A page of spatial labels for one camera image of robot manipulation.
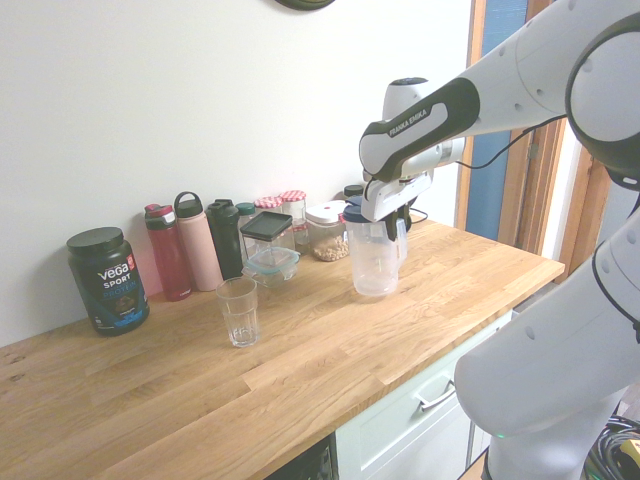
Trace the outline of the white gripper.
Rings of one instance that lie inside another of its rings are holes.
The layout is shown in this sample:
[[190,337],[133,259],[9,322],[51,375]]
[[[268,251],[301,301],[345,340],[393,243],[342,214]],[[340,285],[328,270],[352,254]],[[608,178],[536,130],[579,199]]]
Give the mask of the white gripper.
[[390,241],[395,241],[398,236],[398,219],[402,220],[406,232],[411,228],[410,206],[406,204],[431,187],[433,171],[428,170],[409,180],[383,182],[368,173],[364,173],[364,179],[367,184],[363,192],[361,213],[372,222],[384,219],[387,237]]

